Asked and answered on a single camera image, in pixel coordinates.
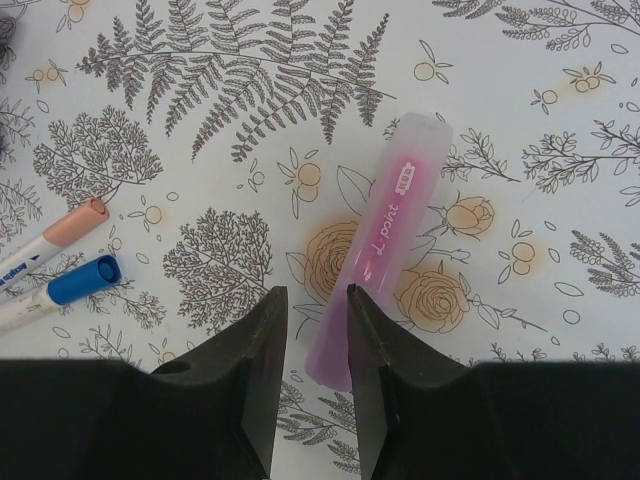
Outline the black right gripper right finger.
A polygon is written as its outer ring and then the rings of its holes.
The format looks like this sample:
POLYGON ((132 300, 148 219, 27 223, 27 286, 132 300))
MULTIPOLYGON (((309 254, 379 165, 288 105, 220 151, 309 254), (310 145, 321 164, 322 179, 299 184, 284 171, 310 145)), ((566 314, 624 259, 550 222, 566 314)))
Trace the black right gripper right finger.
POLYGON ((466 367, 348 299, 365 479, 635 479, 634 363, 485 362, 466 367))

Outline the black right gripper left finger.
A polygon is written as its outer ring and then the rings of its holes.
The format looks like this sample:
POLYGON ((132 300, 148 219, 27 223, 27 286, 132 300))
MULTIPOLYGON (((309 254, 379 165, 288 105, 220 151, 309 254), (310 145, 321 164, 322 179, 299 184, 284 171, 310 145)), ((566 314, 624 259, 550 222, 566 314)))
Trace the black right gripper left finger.
POLYGON ((1 364, 5 479, 266 479, 288 295, 150 373, 115 360, 1 364))

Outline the light pink highlighter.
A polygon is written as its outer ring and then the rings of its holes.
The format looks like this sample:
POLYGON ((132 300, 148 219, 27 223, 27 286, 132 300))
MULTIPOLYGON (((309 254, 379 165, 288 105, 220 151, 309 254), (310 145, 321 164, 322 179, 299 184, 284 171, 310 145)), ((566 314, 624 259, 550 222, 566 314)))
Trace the light pink highlighter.
POLYGON ((435 117, 402 116, 383 150, 375 182, 305 361, 315 382, 352 389, 347 287, 356 284, 381 307, 398 283, 452 144, 452 127, 435 117))

